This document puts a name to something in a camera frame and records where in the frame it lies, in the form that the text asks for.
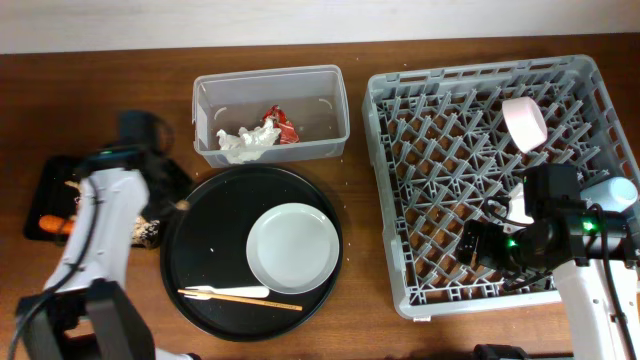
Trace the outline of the pile of rice and shells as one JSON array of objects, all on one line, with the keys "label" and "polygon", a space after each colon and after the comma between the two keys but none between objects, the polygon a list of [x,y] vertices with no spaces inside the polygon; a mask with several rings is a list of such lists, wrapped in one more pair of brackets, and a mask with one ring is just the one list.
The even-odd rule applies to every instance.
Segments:
[{"label": "pile of rice and shells", "polygon": [[132,233],[132,245],[134,247],[154,248],[157,245],[160,232],[159,220],[146,220],[138,216]]}]

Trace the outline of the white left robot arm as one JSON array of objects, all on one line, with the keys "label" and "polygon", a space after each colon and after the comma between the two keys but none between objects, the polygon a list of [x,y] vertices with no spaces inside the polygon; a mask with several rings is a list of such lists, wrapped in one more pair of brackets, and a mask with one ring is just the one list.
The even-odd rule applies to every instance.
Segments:
[{"label": "white left robot arm", "polygon": [[171,359],[124,291],[138,218],[164,220],[186,205],[190,182],[167,156],[157,115],[129,110],[118,138],[77,167],[81,202],[63,255],[38,295],[20,299],[8,358]]}]

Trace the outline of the grey plate with food scraps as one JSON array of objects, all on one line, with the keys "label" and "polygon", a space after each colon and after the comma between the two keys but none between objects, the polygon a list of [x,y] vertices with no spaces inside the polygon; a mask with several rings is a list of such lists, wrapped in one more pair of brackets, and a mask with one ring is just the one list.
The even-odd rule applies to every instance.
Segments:
[{"label": "grey plate with food scraps", "polygon": [[264,212],[246,241],[253,276],[285,295],[320,287],[336,269],[340,252],[340,237],[329,216],[302,203],[285,203]]}]

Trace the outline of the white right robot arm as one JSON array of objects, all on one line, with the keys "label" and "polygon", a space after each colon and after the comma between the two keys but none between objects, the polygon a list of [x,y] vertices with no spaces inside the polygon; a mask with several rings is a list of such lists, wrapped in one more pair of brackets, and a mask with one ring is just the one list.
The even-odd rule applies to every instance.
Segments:
[{"label": "white right robot arm", "polygon": [[627,218],[582,200],[571,165],[531,167],[522,184],[531,223],[508,233],[504,217],[466,221],[456,248],[459,262],[500,272],[506,291],[552,280],[575,358],[638,358],[639,240]]}]

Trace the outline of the wooden chopstick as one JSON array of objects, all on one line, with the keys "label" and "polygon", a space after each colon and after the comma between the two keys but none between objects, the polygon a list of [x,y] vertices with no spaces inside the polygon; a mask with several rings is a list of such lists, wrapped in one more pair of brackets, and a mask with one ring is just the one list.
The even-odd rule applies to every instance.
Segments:
[{"label": "wooden chopstick", "polygon": [[297,312],[303,311],[303,307],[299,305],[278,303],[278,302],[260,300],[255,298],[247,298],[247,297],[239,297],[239,296],[231,296],[231,295],[220,295],[220,294],[213,294],[213,293],[206,293],[206,292],[199,292],[195,290],[185,290],[185,289],[179,289],[177,290],[177,292],[184,296],[195,296],[195,297],[201,298],[202,300],[215,299],[215,300],[252,304],[252,305],[258,305],[258,306],[264,306],[264,307],[278,308],[278,309],[286,309],[286,310],[297,311]]}]

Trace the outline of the orange carrot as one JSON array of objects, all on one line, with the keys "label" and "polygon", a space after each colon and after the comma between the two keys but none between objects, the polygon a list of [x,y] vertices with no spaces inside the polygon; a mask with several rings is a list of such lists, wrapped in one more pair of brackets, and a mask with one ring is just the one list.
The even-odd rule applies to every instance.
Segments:
[{"label": "orange carrot", "polygon": [[54,215],[44,215],[38,221],[41,230],[55,235],[70,235],[74,225],[75,222],[72,219]]}]

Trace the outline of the white plastic fork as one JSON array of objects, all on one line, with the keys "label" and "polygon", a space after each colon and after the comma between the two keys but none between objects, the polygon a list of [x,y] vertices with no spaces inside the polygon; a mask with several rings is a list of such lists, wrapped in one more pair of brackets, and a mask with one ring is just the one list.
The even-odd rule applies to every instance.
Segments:
[{"label": "white plastic fork", "polygon": [[245,298],[264,299],[270,294],[270,290],[265,286],[243,286],[230,288],[215,288],[209,285],[198,285],[186,287],[186,290],[217,295],[228,295]]}]

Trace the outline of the pink bowl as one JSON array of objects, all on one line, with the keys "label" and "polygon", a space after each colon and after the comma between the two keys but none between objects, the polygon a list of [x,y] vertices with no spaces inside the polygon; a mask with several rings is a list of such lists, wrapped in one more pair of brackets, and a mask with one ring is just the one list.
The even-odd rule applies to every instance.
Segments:
[{"label": "pink bowl", "polygon": [[547,140],[547,126],[542,112],[530,97],[509,99],[502,103],[508,132],[523,153],[528,153]]}]

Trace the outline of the red snack wrapper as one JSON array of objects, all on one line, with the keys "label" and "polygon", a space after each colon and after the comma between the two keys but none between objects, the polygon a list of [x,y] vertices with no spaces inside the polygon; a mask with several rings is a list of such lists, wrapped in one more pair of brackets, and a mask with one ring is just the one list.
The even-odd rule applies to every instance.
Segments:
[{"label": "red snack wrapper", "polygon": [[273,105],[262,117],[262,121],[270,120],[274,127],[280,130],[279,144],[295,144],[300,142],[293,123],[287,118],[279,105]]}]

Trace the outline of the white tissue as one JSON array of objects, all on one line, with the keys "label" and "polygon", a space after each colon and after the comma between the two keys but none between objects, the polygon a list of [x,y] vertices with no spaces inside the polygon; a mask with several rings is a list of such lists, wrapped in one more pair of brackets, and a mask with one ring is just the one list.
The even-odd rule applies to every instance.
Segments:
[{"label": "white tissue", "polygon": [[280,134],[281,130],[274,126],[274,122],[267,120],[264,125],[253,130],[241,127],[237,135],[219,130],[216,136],[228,163],[238,165],[258,160],[276,143]]}]

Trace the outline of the walnut shell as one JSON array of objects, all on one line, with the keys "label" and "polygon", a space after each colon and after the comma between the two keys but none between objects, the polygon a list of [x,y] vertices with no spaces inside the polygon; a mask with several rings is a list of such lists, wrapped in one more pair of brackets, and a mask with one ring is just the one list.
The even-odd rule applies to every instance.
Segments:
[{"label": "walnut shell", "polygon": [[174,204],[174,207],[179,211],[188,211],[190,208],[190,204],[186,200],[180,200]]}]

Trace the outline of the light blue cup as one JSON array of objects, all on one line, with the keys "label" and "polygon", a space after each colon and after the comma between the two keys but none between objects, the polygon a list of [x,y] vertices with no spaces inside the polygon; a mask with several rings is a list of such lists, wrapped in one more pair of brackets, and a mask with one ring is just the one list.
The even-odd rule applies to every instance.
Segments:
[{"label": "light blue cup", "polygon": [[627,178],[612,177],[584,189],[580,196],[589,205],[598,204],[604,211],[621,213],[637,202],[639,192]]}]

